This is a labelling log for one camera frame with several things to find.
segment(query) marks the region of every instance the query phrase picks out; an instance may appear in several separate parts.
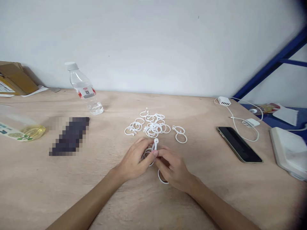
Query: cardboard box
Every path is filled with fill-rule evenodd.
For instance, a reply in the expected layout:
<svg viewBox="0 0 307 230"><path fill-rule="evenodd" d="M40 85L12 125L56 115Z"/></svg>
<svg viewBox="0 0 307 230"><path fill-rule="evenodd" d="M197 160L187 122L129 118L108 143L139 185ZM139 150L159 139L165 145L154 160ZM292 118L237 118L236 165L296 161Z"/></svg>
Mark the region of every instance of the cardboard box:
<svg viewBox="0 0 307 230"><path fill-rule="evenodd" d="M28 95L38 90L18 62L0 61L0 94Z"/></svg>

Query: white charger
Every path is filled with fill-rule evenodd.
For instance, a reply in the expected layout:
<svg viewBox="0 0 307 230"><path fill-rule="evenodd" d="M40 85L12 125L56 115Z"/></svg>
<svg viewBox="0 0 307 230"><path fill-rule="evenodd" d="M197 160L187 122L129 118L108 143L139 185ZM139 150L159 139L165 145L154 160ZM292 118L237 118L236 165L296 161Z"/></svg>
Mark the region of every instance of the white charger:
<svg viewBox="0 0 307 230"><path fill-rule="evenodd" d="M222 97L222 96L219 96L217 98L218 102L221 104L221 105L225 105L225 106L229 106L231 105L231 102L228 98L226 97Z"/></svg>
<svg viewBox="0 0 307 230"><path fill-rule="evenodd" d="M239 134L239 131L238 131L238 129L237 129L237 126L236 126L236 123L235 123L234 119L242 120L242 123L243 123L245 126L247 126L247 127L249 127L249 128L253 128L253 129L255 129L255 131L257 132L257 138L256 138L255 140L249 140L249 139L247 139L247 138L242 137L242 136L239 134L240 137L242 137L243 139L245 139L245 140L247 140L247 141L251 141L251 142L256 142L256 141L258 141L259 135L260 135L260 134L259 134L258 130L255 128L255 126L260 125L260 123L259 123L258 121L256 121L255 119L253 119L253 118L242 119L242 118L236 118L236 117L234 117L233 114L232 114L232 112L231 112L231 110L228 108L228 106L231 105L231 102L230 102L230 100L229 100L228 98L238 99L238 98L235 98L235 97L223 97L223 96L219 96L219 97L216 98L216 99L218 100L218 102L219 102L220 105L225 106L225 107L229 110L229 112L231 113L232 116L231 116L230 118L232 118L232 120L233 120L233 125L234 125L234 127L235 127L237 133ZM254 105L254 104L252 104L252 103L250 103L250 102L248 102L248 101L245 101L245 102L247 102L247 103L249 103L249 104L251 104L251 105L253 105L253 106L259 108L258 106ZM261 110L260 108L259 108L259 110L261 111L261 119L260 119L259 121L261 121L261 120L263 119L263 112L262 112L262 110Z"/></svg>

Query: black phone screen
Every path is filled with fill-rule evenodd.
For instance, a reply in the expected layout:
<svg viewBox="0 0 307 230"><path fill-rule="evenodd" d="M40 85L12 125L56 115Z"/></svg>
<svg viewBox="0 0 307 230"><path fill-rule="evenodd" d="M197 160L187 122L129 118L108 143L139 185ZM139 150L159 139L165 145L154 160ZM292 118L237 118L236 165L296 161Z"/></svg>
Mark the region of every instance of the black phone screen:
<svg viewBox="0 0 307 230"><path fill-rule="evenodd" d="M262 162L262 159L231 127L218 127L225 139L232 145L240 157L246 162Z"/></svg>
<svg viewBox="0 0 307 230"><path fill-rule="evenodd" d="M78 151L82 143L83 134L86 133L89 126L89 117L69 118L69 123L59 139L52 145L49 150L50 156L72 156Z"/></svg>

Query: blue metal frame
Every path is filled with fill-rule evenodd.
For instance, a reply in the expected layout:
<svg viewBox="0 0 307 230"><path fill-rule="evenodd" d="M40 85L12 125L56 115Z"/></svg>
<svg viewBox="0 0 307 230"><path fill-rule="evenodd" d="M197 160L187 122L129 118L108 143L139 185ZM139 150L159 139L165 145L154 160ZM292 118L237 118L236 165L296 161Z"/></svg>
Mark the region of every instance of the blue metal frame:
<svg viewBox="0 0 307 230"><path fill-rule="evenodd" d="M307 26L302 29L302 31L275 57L273 57L272 60L269 61L258 73L256 73L256 75L252 77L252 79L249 80L233 97L242 99L283 63L307 67L306 62L289 60L289 58L299 49L301 49L305 44L307 44Z"/></svg>
<svg viewBox="0 0 307 230"><path fill-rule="evenodd" d="M290 59L280 59L279 62L307 67L307 62L295 61L295 60L290 60Z"/></svg>

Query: forearm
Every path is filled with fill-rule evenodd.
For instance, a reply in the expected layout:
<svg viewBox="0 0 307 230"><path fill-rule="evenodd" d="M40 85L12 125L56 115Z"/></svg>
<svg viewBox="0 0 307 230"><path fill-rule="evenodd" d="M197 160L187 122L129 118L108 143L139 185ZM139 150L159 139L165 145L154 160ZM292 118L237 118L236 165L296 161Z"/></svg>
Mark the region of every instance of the forearm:
<svg viewBox="0 0 307 230"><path fill-rule="evenodd" d="M207 188L199 178L192 179L187 193L222 230L260 230L253 222Z"/></svg>
<svg viewBox="0 0 307 230"><path fill-rule="evenodd" d="M114 192L124 183L115 169L81 200L60 216L47 230L86 230Z"/></svg>

